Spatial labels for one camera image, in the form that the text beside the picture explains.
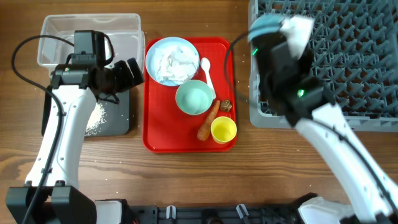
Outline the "mint green bowl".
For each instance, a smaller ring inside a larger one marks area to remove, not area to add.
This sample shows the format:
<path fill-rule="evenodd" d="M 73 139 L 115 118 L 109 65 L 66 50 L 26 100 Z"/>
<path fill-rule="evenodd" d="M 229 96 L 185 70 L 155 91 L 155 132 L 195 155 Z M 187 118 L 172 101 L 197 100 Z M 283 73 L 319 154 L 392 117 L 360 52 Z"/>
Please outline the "mint green bowl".
<path fill-rule="evenodd" d="M 175 101 L 181 111 L 196 116 L 210 108 L 213 103 L 213 95 L 205 82 L 189 80 L 177 88 Z"/>

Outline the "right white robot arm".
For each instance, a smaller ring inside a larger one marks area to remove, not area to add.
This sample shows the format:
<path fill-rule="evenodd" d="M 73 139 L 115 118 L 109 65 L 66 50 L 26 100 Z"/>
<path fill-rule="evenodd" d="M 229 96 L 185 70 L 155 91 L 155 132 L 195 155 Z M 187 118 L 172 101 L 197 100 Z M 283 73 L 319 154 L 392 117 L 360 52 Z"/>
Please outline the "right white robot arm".
<path fill-rule="evenodd" d="M 345 190 L 359 223 L 397 223 L 397 184 L 350 128 L 331 91 L 311 76 L 313 52 L 290 52 L 285 35 L 271 32 L 250 43 L 269 108 L 284 116 L 321 155 Z"/>

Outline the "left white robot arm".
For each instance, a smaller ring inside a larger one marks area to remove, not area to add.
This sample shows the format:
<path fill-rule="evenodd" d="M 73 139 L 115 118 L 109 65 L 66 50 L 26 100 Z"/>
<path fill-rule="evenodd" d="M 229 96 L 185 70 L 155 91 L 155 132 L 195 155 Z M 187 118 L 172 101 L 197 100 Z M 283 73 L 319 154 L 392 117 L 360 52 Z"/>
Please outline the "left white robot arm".
<path fill-rule="evenodd" d="M 35 164 L 6 205 L 17 223 L 137 223 L 125 199 L 92 201 L 78 189 L 85 131 L 99 93 L 126 91 L 144 82 L 136 59 L 112 69 L 95 61 L 59 64 L 52 74 L 47 127 Z"/>

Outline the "pile of white rice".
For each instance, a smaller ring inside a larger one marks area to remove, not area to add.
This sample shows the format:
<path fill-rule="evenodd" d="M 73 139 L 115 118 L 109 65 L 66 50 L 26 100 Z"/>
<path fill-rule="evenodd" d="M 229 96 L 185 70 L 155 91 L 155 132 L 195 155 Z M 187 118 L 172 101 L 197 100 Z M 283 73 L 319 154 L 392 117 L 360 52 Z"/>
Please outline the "pile of white rice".
<path fill-rule="evenodd" d="M 102 104 L 97 103 L 89 118 L 85 135 L 94 136 L 100 132 L 101 125 L 106 122 L 106 112 Z"/>

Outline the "light blue bowl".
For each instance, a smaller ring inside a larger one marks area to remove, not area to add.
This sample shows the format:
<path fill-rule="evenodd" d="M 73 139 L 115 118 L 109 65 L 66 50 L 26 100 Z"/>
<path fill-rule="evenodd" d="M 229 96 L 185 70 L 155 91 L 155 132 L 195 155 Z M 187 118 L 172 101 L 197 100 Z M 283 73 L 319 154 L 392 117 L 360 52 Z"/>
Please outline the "light blue bowl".
<path fill-rule="evenodd" d="M 258 17 L 249 28 L 248 42 L 260 35 L 278 32 L 285 19 L 286 16 L 282 14 L 264 14 Z"/>

